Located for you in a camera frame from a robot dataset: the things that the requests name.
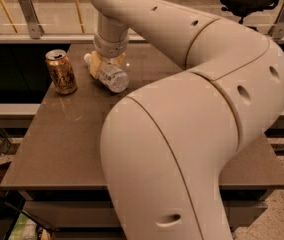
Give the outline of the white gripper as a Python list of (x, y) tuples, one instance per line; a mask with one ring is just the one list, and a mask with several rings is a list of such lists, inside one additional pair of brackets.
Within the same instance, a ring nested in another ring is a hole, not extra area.
[(128, 42), (128, 37), (122, 41), (111, 42), (104, 40), (98, 34), (94, 35), (93, 44), (96, 51), (91, 53), (90, 58), (90, 74), (94, 79), (98, 78), (101, 69), (105, 65), (105, 58), (112, 58), (111, 63), (117, 67), (122, 65)]

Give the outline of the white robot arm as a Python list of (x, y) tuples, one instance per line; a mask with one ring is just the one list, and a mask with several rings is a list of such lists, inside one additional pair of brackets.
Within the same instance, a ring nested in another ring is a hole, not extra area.
[(231, 20), (161, 0), (90, 0), (108, 28), (141, 35), (180, 67), (119, 101), (100, 157), (126, 240), (232, 240), (219, 192), (225, 164), (284, 109), (284, 52)]

